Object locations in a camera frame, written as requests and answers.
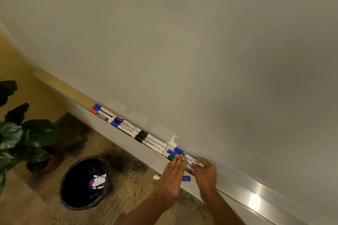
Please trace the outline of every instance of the hand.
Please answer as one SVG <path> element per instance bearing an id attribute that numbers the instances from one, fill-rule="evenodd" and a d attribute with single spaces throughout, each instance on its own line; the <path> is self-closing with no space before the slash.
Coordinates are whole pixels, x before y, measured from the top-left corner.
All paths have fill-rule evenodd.
<path id="1" fill-rule="evenodd" d="M 196 158 L 205 168 L 200 168 L 197 164 L 192 163 L 192 174 L 196 178 L 199 187 L 199 193 L 202 200 L 205 202 L 205 196 L 212 190 L 216 190 L 217 173 L 216 167 L 208 160 L 203 158 Z"/>
<path id="2" fill-rule="evenodd" d="M 176 155 L 174 159 L 167 164 L 163 174 L 150 194 L 150 197 L 157 198 L 158 203 L 163 205 L 164 211 L 173 207 L 180 197 L 180 185 L 186 164 L 187 159 L 183 159 L 183 155 Z"/>

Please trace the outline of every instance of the floor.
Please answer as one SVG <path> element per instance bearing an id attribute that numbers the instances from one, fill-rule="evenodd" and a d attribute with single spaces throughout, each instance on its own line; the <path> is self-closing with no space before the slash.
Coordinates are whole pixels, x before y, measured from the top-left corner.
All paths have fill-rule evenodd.
<path id="1" fill-rule="evenodd" d="M 61 166 L 49 174 L 32 174 L 20 163 L 8 172 L 0 196 L 0 224 L 114 224 L 150 194 L 154 170 L 70 114 L 58 124 L 58 146 L 65 152 Z M 97 207 L 69 210 L 58 195 L 60 181 L 73 163 L 91 155 L 111 164 L 113 191 Z M 202 225 L 213 224 L 213 219 L 204 203 L 182 190 L 180 200 L 156 224 Z"/>

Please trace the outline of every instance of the houseplant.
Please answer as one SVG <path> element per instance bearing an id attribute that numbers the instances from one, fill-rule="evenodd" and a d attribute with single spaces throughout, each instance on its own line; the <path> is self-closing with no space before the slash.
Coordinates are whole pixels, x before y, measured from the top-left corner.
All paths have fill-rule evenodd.
<path id="1" fill-rule="evenodd" d="M 16 90 L 15 80 L 0 81 L 0 107 Z M 46 119 L 23 122 L 28 108 L 29 104 L 24 103 L 8 111 L 5 121 L 0 122 L 0 194 L 6 172 L 19 162 L 26 161 L 31 171 L 38 171 L 50 165 L 54 159 L 55 152 L 48 145 L 59 140 L 58 128 Z"/>

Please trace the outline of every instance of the green marker cap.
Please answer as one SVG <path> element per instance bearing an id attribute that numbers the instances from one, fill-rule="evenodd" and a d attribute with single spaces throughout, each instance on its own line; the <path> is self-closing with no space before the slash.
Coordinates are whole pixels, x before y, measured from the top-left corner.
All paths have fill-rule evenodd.
<path id="1" fill-rule="evenodd" d="M 174 159 L 174 156 L 169 155 L 169 156 L 167 156 L 167 159 L 170 160 L 170 161 L 172 161 Z"/>

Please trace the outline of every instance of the black trash bag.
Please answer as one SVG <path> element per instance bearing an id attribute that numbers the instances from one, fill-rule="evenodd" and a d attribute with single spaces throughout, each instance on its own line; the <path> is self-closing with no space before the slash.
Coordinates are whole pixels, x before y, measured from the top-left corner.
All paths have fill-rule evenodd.
<path id="1" fill-rule="evenodd" d="M 94 175 L 106 174 L 102 189 L 88 189 Z M 97 206 L 111 191 L 111 169 L 99 156 L 89 156 L 74 163 L 61 180 L 59 196 L 62 204 L 70 210 L 84 210 Z"/>

